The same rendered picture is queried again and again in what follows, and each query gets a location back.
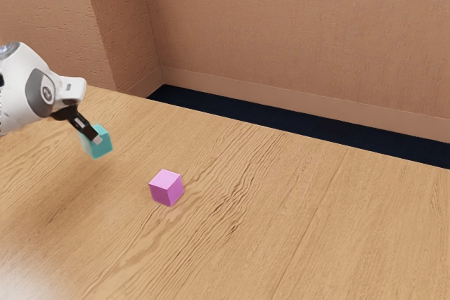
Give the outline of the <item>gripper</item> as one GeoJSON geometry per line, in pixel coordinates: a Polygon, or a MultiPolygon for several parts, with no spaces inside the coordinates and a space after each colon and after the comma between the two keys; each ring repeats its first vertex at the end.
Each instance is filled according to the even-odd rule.
{"type": "Polygon", "coordinates": [[[92,125],[77,111],[77,105],[70,105],[52,112],[51,117],[56,121],[69,121],[90,142],[98,145],[103,139],[92,125]]]}

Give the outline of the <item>teal block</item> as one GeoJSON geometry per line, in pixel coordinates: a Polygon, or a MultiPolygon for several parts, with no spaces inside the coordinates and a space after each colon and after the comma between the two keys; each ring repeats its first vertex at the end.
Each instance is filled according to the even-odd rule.
{"type": "Polygon", "coordinates": [[[109,132],[101,124],[94,124],[93,128],[102,139],[99,144],[90,141],[81,133],[79,134],[79,139],[85,153],[93,159],[98,159],[113,151],[113,143],[109,132]]]}

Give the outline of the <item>pink block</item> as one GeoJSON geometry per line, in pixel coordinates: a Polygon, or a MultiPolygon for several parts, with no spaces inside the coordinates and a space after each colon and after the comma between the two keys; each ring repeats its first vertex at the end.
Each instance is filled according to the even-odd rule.
{"type": "Polygon", "coordinates": [[[173,206],[184,193],[181,174],[161,169],[148,183],[154,201],[173,206]]]}

